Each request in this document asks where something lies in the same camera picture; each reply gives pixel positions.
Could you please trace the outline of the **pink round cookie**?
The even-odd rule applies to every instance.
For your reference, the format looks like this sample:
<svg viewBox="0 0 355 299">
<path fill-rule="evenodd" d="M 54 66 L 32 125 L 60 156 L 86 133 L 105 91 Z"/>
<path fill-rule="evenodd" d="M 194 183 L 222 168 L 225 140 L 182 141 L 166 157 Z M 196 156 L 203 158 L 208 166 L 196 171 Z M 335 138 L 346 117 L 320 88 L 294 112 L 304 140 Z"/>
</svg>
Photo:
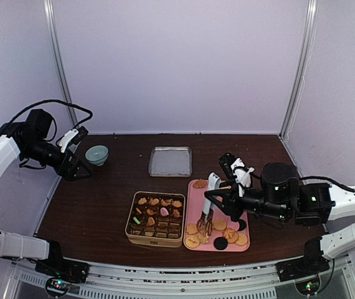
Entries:
<svg viewBox="0 0 355 299">
<path fill-rule="evenodd" d="M 168 210 L 165 208 L 165 207 L 162 207 L 160 210 L 160 214 L 163 216 L 163 217 L 166 217 L 169 215 L 169 212 Z"/>
</svg>

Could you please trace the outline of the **green round cookie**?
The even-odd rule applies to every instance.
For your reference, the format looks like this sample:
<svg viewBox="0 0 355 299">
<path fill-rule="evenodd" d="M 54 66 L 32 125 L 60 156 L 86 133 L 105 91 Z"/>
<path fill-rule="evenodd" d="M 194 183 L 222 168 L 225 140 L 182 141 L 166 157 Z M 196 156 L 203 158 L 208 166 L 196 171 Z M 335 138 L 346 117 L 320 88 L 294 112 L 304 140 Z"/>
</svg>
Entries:
<svg viewBox="0 0 355 299">
<path fill-rule="evenodd" d="M 141 224 L 141 221 L 138 220 L 136 217 L 133 218 L 133 222 L 137 225 L 140 225 Z"/>
</svg>

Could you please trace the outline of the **metal tongs white handle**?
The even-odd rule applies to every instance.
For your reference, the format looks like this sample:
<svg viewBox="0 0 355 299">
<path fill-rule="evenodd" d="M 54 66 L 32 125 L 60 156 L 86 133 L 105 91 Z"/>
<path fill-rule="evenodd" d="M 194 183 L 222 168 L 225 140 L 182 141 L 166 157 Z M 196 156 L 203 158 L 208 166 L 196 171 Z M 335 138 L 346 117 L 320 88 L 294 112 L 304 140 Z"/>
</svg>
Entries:
<svg viewBox="0 0 355 299">
<path fill-rule="evenodd" d="M 207 191 L 213 191 L 219 188 L 221 179 L 216 173 L 210 173 L 207 183 Z M 214 204 L 205 199 L 201 216 L 197 222 L 197 230 L 201 237 L 210 237 L 213 230 L 212 218 L 214 214 Z"/>
</svg>

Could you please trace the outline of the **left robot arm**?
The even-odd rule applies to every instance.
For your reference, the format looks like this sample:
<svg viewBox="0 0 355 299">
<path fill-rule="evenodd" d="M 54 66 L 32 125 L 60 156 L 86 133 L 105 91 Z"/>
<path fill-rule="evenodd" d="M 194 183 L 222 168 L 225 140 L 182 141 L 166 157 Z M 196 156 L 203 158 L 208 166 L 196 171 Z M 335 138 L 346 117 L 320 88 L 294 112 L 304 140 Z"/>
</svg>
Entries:
<svg viewBox="0 0 355 299">
<path fill-rule="evenodd" d="M 26 120 L 13 118 L 0 127 L 0 258 L 43 260 L 61 277 L 68 264 L 59 244 L 33 237 L 35 223 L 57 176 L 76 181 L 91 172 L 72 150 L 87 129 L 76 126 L 51 143 L 47 135 L 54 123 L 50 113 L 33 109 Z"/>
</svg>

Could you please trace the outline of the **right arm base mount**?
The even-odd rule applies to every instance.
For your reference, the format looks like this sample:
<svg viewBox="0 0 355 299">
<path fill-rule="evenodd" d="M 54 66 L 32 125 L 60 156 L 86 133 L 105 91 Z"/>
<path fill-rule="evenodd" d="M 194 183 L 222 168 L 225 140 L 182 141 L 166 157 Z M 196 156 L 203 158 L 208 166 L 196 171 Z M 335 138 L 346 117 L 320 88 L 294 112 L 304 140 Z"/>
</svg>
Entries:
<svg viewBox="0 0 355 299">
<path fill-rule="evenodd" d="M 324 258 L 320 260 L 308 260 L 303 257 L 278 262 L 275 266 L 281 282 L 296 280 L 329 270 L 329 262 Z"/>
</svg>

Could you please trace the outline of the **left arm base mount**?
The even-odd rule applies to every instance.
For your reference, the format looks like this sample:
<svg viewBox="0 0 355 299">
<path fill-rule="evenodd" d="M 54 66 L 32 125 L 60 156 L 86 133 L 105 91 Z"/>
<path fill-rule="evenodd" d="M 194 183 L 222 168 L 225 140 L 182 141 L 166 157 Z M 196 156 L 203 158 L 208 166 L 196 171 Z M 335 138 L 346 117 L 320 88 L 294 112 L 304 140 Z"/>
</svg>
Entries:
<svg viewBox="0 0 355 299">
<path fill-rule="evenodd" d="M 84 262 L 74 260 L 63 260 L 61 265 L 55 262 L 38 260 L 35 263 L 35 271 L 46 274 L 50 277 L 61 278 L 71 283 L 85 283 L 90 266 Z"/>
</svg>

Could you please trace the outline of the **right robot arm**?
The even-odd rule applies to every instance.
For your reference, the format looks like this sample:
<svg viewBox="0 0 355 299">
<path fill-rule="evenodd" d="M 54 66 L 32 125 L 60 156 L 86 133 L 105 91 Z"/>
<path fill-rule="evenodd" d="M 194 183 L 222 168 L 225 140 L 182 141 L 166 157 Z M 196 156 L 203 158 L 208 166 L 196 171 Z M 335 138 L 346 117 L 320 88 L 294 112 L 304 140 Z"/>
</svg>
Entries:
<svg viewBox="0 0 355 299">
<path fill-rule="evenodd" d="M 302 184 L 296 166 L 268 163 L 259 177 L 261 188 L 256 189 L 251 187 L 253 168 L 246 167 L 241 159 L 222 165 L 228 188 L 225 189 L 213 174 L 209 181 L 215 186 L 204 196 L 232 221 L 237 222 L 244 212 L 282 222 L 293 220 L 303 226 L 355 216 L 355 187 L 320 176 L 312 176 L 312 184 Z M 310 275 L 321 264 L 328 265 L 330 260 L 353 248 L 355 223 L 307 241 L 304 256 L 297 260 L 297 268 L 301 274 Z"/>
</svg>

